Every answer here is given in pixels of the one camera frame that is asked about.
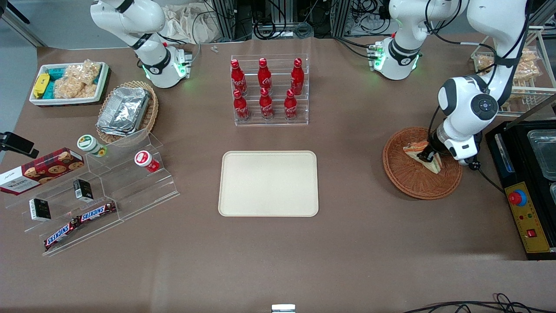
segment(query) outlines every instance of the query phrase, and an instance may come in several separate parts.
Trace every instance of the small jar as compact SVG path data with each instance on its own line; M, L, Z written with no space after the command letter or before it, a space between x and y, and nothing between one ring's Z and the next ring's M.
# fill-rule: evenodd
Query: small jar
M79 139L77 139L77 147L97 158L105 156L108 150L105 145L98 143L98 140L91 135L79 137Z
M160 167L160 163L152 157L152 154L145 150L137 152L135 164L146 168L151 173L156 172Z

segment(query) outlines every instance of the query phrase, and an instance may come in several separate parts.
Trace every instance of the wicker basket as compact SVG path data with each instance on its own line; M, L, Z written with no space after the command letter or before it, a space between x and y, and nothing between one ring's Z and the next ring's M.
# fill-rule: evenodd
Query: wicker basket
M139 87L139 88L143 88L145 90L148 90L150 92L151 98L148 101L148 108L145 111L145 115L143 116L143 121L141 122L141 127L139 127L139 129L146 128L148 131L151 131L153 126L155 125L156 114L158 113L158 99L156 98L155 91L152 89L152 87L149 84L147 84L145 82L142 82L142 81L125 82L125 83L121 84L119 87L130 87L130 88L138 88ZM101 107L101 111L100 111L100 113L98 113L99 117L101 116L102 112L104 111L104 109L106 107L106 103L108 102L108 99L110 99L112 94L114 93L114 90L112 90L108 94L106 99L104 100L104 103L102 104L102 107ZM105 143L113 143L114 141L123 138L123 136L105 134L98 128L97 128L97 133L98 133L98 136Z
M404 128L395 133L383 150L386 175L402 192L423 200L444 198L452 193L461 181L462 166L451 157L441 155L442 169L434 174L422 164L405 154L403 147L426 140L427 129Z

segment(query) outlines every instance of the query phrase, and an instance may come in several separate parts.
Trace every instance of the emergency stop button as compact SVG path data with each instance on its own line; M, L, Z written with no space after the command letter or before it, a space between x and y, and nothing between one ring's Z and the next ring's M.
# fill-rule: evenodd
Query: emergency stop button
M508 195L508 201L518 207L522 207L527 203L527 196L521 189L516 189Z
M536 237L536 236L537 236L537 232L534 229L527 230L527 237Z

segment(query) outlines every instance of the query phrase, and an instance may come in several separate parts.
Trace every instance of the yellow control panel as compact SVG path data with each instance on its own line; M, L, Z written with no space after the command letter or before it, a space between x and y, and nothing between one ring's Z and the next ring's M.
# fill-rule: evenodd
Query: yellow control panel
M535 206L524 182L505 189L510 208L527 253L550 252Z

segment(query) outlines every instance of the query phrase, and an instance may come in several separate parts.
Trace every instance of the acrylic bottle rack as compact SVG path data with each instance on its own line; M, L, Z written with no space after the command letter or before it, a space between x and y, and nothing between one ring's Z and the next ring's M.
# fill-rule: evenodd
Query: acrylic bottle rack
M115 202L115 212L80 225L43 255L59 253L179 195L173 177L161 159L160 150L163 146L147 130L138 131L106 147L107 154L101 158L86 154L86 167L18 196L4 194L6 208L22 212L24 231L38 235L37 252L44 252L44 240L72 218L108 202ZM160 163L156 172L150 173L135 164L135 154L141 150L149 151ZM76 179L89 182L94 201L86 203L76 198L73 190L73 181ZM48 202L52 217L49 221L31 219L29 200L33 198Z
M272 108L274 110L274 118L267 121L262 118L259 105L261 96L261 88L257 73L259 71L259 59L266 58L267 66L272 73ZM294 68L294 59L301 58L303 72L305 73L305 81L301 95L295 96L297 100L297 118L293 121L287 121L284 109L284 100L286 99L286 91L291 87L291 71ZM234 101L234 84L231 83L231 110L234 114L236 126L290 126L290 125L307 125L309 123L309 55L306 53L299 54L283 54L283 55L232 55L232 60L236 59L240 63L240 67L245 73L247 81L247 95L244 96L247 101L247 108L251 114L251 119L242 122L235 116L234 107L231 103Z

